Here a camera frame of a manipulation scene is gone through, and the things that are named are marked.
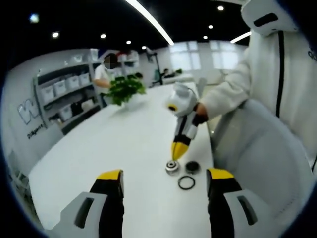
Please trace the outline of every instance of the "table surface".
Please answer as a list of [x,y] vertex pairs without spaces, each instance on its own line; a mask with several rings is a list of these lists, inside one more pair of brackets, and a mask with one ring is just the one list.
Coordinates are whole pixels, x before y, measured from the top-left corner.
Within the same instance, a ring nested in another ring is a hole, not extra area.
[[[186,83],[196,89],[194,83]],[[205,169],[213,167],[207,125],[199,126],[182,170],[171,177],[176,117],[165,107],[172,85],[149,89],[135,107],[108,106],[57,143],[29,175],[33,202],[45,229],[60,221],[61,211],[81,192],[89,191],[105,171],[124,171],[124,238],[211,237]],[[181,190],[177,180],[186,162],[196,160],[202,171],[196,186]]]
[[193,75],[190,73],[183,73],[172,78],[163,78],[162,80],[164,84],[169,84],[174,82],[183,82],[183,81],[186,82],[188,80],[191,80],[193,82],[195,81]]

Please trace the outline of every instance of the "white hoodie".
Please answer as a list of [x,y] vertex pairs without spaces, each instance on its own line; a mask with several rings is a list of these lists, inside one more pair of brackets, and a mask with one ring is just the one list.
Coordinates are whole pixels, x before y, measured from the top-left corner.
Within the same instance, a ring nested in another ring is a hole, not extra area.
[[212,119],[248,98],[261,102],[288,125],[302,140],[312,165],[317,154],[317,53],[302,34],[262,37],[252,32],[242,61],[201,103]]

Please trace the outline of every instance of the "rubber o-ring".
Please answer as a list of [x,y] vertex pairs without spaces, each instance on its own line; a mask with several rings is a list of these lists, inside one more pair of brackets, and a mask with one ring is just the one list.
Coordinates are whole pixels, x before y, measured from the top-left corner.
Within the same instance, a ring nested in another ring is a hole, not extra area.
[[[185,179],[185,178],[189,178],[189,179],[191,179],[191,180],[193,181],[193,184],[192,184],[190,187],[182,187],[182,186],[180,185],[180,183],[182,182],[182,180]],[[194,178],[192,178],[192,177],[190,177],[190,176],[188,176],[188,175],[182,176],[182,177],[180,177],[179,180],[178,180],[178,186],[179,186],[180,189],[182,189],[182,190],[190,190],[190,189],[192,189],[192,188],[195,186],[195,184],[196,184],[196,182],[195,182]]]

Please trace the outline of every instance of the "floor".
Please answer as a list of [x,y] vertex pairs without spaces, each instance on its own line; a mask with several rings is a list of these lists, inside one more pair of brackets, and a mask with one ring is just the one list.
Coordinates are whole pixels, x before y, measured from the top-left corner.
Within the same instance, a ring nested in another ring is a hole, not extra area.
[[[210,90],[212,90],[215,86],[216,85],[207,85],[207,86],[205,86],[204,91],[203,91],[203,96],[206,95],[206,93],[209,92]],[[214,119],[212,119],[212,120],[207,122],[210,134],[213,133],[213,131],[216,128],[220,118],[221,118],[221,116],[218,116],[218,117],[216,117],[216,118],[214,118]]]

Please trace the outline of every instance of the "person in white shirt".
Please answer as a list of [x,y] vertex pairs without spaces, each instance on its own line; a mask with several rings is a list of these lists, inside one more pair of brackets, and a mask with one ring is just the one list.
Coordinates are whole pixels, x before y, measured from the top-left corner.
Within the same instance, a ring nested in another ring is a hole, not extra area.
[[249,47],[196,111],[213,119],[256,99],[301,139],[317,175],[317,52],[274,0],[250,0],[241,13],[252,30]]
[[117,65],[117,55],[110,53],[104,58],[104,63],[100,64],[95,69],[94,83],[97,86],[98,93],[103,100],[104,107],[111,103],[111,99],[106,96],[106,93],[108,93],[109,88],[111,87],[110,82],[113,80],[113,77],[109,72],[115,69]]

